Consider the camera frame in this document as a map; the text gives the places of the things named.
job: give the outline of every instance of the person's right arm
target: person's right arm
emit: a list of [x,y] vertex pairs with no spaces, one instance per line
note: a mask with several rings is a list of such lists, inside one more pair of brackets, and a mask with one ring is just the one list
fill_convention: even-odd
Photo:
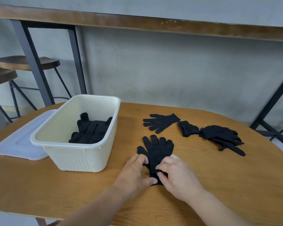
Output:
[[176,155],[162,160],[156,169],[166,189],[176,198],[186,202],[200,216],[207,226],[250,226],[236,215],[212,193],[206,191],[189,166]]

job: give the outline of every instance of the wooden countertop edge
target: wooden countertop edge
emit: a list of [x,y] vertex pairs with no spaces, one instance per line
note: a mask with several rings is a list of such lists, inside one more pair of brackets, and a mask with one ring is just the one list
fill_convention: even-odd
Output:
[[227,24],[9,5],[0,5],[0,18],[77,26],[110,27],[283,41],[283,27],[275,26]]

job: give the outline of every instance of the white plastic bin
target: white plastic bin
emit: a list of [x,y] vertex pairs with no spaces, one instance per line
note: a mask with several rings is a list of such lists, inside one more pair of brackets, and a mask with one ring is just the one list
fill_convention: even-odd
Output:
[[[112,149],[119,107],[117,97],[76,95],[35,130],[30,141],[44,147],[60,170],[99,172],[105,168]],[[91,121],[106,121],[113,116],[105,137],[95,144],[68,143],[71,134],[78,132],[77,121],[84,112]]]

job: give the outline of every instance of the white plastic lid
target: white plastic lid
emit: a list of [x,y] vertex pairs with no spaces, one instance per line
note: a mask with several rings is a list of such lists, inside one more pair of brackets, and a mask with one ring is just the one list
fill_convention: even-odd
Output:
[[42,113],[26,125],[19,128],[0,142],[0,155],[13,156],[30,160],[41,160],[48,156],[43,147],[34,146],[30,142],[30,135],[57,109]]

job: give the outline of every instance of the person's left hand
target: person's left hand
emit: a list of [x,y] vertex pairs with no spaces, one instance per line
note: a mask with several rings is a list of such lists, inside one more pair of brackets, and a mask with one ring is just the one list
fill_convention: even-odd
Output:
[[145,155],[135,154],[132,156],[113,184],[114,187],[123,191],[127,200],[136,196],[143,188],[157,183],[156,178],[142,178],[142,167],[144,163],[149,163]]

